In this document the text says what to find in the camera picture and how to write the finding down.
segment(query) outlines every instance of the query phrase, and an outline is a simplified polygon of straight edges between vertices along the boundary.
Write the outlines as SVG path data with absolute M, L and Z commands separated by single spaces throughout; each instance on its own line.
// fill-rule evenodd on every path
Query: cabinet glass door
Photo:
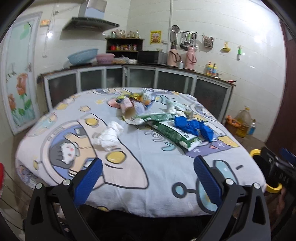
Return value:
M 122 87 L 122 68 L 120 69 L 107 69 L 107 88 Z
M 94 70 L 80 73 L 81 90 L 102 88 L 102 70 Z
M 157 89 L 164 89 L 164 90 L 183 93 L 184 87 L 185 87 L 185 81 L 186 81 L 186 76 L 184 75 L 159 71 Z
M 48 80 L 48 85 L 53 108 L 64 99 L 77 93 L 76 74 Z
M 155 70 L 130 69 L 129 87 L 153 88 Z
M 194 97 L 218 119 L 226 91 L 225 87 L 198 79 L 196 81 Z

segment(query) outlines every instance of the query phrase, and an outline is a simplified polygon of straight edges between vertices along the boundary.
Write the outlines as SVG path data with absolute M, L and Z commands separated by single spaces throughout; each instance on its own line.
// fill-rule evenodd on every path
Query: cooking oil bottle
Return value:
M 250 107 L 245 105 L 244 110 L 242 110 L 235 117 L 235 120 L 241 124 L 241 127 L 237 129 L 236 135 L 244 138 L 247 135 L 252 120 L 250 114 Z

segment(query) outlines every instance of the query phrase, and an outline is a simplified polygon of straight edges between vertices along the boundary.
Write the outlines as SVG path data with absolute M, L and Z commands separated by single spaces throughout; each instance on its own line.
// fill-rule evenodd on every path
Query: blue plastic basket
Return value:
M 71 64 L 86 64 L 90 60 L 96 57 L 98 49 L 87 49 L 68 56 Z

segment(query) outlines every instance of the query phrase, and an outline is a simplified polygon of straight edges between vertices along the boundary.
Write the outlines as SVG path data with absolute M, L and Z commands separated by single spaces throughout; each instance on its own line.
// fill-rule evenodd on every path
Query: white tiled wall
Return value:
M 105 36 L 98 31 L 62 31 L 65 24 L 72 18 L 77 17 L 80 4 L 78 0 L 63 3 L 35 4 L 25 10 L 22 15 L 42 12 L 41 19 L 52 19 L 49 30 L 53 33 L 47 39 L 47 27 L 39 27 L 35 47 L 35 77 L 40 73 L 50 72 L 69 66 L 67 56 L 72 53 L 90 48 L 98 48 L 99 53 L 105 53 Z M 107 0 L 104 19 L 120 25 L 120 29 L 126 30 L 130 0 Z M 53 20 L 52 12 L 60 11 Z
M 151 30 L 162 30 L 162 40 L 167 40 L 169 10 L 170 0 L 131 0 L 127 29 L 139 30 L 145 38 L 144 50 L 167 51 L 166 45 L 150 45 L 149 35 Z M 222 79 L 237 80 L 227 114 L 235 116 L 249 105 L 257 120 L 254 136 L 265 141 L 277 116 L 286 74 L 277 16 L 259 0 L 173 0 L 173 24 L 199 33 L 196 71 L 205 72 L 211 61 L 217 63 Z M 203 47 L 202 34 L 215 38 L 212 50 Z M 229 53 L 220 52 L 225 41 Z M 244 53 L 239 61 L 238 45 Z

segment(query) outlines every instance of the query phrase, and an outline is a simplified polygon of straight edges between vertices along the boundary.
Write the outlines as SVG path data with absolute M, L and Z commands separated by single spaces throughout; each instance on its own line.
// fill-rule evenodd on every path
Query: crumpled tissue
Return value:
M 118 136 L 121 133 L 123 133 L 123 127 L 116 121 L 111 121 L 107 128 L 94 139 L 94 144 L 101 145 L 106 151 L 110 151 L 120 143 Z
M 186 114 L 183 111 L 176 110 L 175 105 L 171 100 L 167 99 L 166 105 L 167 105 L 167 113 L 186 117 Z

